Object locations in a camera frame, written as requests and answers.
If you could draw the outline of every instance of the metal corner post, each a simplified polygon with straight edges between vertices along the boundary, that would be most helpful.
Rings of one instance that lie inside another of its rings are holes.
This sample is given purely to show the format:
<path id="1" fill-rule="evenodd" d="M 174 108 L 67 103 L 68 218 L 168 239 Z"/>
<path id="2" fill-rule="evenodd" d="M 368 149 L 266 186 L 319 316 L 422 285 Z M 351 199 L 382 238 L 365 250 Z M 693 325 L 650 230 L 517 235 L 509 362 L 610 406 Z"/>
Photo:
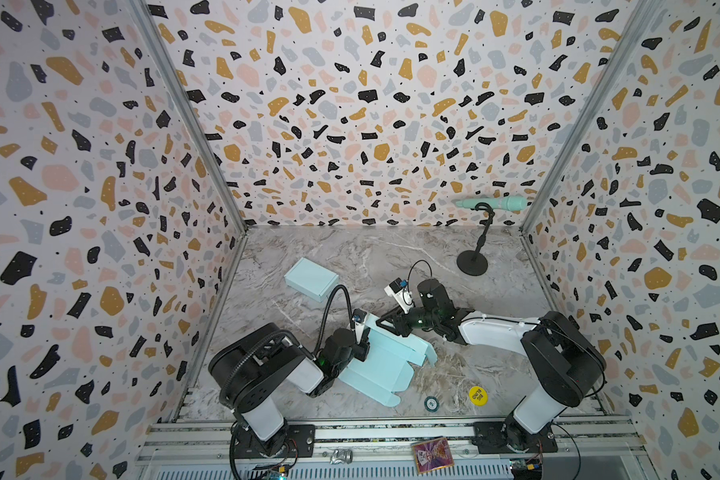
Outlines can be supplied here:
<path id="1" fill-rule="evenodd" d="M 240 232 L 240 235 L 244 235 L 246 230 L 248 230 L 247 225 L 242 221 L 240 210 L 237 208 L 235 199 L 230 193 L 230 188 L 226 185 L 224 175 L 219 165 L 214 161 L 216 156 L 211 151 L 211 147 L 208 144 L 208 140 L 206 140 L 205 133 L 202 131 L 200 122 L 197 120 L 195 112 L 187 100 L 186 93 L 181 87 L 176 69 L 173 67 L 166 46 L 163 44 L 163 41 L 160 40 L 160 34 L 154 22 L 152 22 L 152 17 L 149 10 L 147 10 L 144 0 L 128 0 L 127 3 L 136 28 L 152 55 L 152 59 L 157 66 L 157 70 L 160 72 L 160 76 L 163 78 L 168 94 L 173 98 L 173 103 L 176 104 L 176 109 L 179 111 L 179 115 L 181 115 L 190 137 L 200 151 L 200 157 L 206 165 L 206 170 L 211 176 L 214 187 L 216 187 L 216 190 L 219 192 L 219 196 L 224 203 L 224 207 L 232 224 L 236 230 Z"/>
<path id="2" fill-rule="evenodd" d="M 560 149 L 560 154 L 557 156 L 552 168 L 550 168 L 549 173 L 547 173 L 547 178 L 539 188 L 536 200 L 528 209 L 528 215 L 525 216 L 521 227 L 523 236 L 530 232 L 530 228 L 541 215 L 541 212 L 544 211 L 547 200 L 552 196 L 555 187 L 557 187 L 560 178 L 563 176 L 563 172 L 565 172 L 573 156 L 576 155 L 576 149 L 592 124 L 592 120 L 600 111 L 616 81 L 621 77 L 626 65 L 629 63 L 632 51 L 640 42 L 640 37 L 648 29 L 648 25 L 653 21 L 656 11 L 663 2 L 664 0 L 640 0 L 632 16 L 627 20 L 621 40 L 616 44 L 614 54 L 610 56 L 608 65 L 603 70 L 603 76 L 592 91 L 589 100 L 581 109 L 573 131 L 571 131 L 570 136 L 563 144 L 563 148 Z"/>

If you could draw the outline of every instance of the side wall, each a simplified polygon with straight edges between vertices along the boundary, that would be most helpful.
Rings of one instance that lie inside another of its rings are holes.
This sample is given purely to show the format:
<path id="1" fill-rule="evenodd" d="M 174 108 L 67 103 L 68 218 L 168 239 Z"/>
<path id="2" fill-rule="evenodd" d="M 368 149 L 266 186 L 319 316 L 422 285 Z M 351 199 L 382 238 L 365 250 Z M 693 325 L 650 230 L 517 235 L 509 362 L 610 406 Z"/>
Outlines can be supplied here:
<path id="1" fill-rule="evenodd" d="M 249 224 L 470 225 L 452 200 L 535 197 L 636 4 L 552 3 L 151 12 Z"/>
<path id="2" fill-rule="evenodd" d="M 115 0 L 0 2 L 0 476 L 119 478 L 234 243 Z"/>
<path id="3" fill-rule="evenodd" d="M 720 2 L 666 2 L 531 226 L 664 478 L 720 478 Z"/>

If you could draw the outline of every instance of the patterned wall panel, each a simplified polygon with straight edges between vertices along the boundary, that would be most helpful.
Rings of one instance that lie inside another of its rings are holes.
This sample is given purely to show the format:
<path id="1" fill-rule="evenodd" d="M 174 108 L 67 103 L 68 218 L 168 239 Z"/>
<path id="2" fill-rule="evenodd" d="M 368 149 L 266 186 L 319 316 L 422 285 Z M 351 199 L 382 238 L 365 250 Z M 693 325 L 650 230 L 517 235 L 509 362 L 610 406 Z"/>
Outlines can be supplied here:
<path id="1" fill-rule="evenodd" d="M 115 0 L 0 2 L 0 478 L 129 475 L 176 405 L 234 242 L 178 117 Z"/>
<path id="2" fill-rule="evenodd" d="M 148 3 L 246 221 L 369 225 L 476 224 L 452 200 L 533 199 L 634 7 Z"/>
<path id="3" fill-rule="evenodd" d="M 720 478 L 720 2 L 666 2 L 530 239 L 664 478 Z"/>

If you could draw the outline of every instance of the light blue box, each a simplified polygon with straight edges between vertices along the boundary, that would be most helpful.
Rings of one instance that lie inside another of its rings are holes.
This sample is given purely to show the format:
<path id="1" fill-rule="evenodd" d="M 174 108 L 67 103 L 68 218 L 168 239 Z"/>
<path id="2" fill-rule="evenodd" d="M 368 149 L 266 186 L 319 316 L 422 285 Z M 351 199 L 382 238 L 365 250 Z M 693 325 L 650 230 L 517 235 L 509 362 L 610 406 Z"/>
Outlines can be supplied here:
<path id="1" fill-rule="evenodd" d="M 323 303 L 338 284 L 338 275 L 302 257 L 286 274 L 286 285 Z"/>

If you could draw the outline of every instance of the yellow poker chip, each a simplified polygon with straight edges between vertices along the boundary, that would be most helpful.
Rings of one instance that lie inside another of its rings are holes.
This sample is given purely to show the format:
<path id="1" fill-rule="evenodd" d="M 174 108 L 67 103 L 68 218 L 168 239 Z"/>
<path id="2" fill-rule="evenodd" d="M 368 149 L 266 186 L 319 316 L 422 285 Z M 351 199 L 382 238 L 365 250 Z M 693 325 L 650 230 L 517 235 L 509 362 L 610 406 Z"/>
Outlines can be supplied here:
<path id="1" fill-rule="evenodd" d="M 473 386 L 469 389 L 469 399 L 478 407 L 482 407 L 488 403 L 488 393 L 479 386 Z"/>

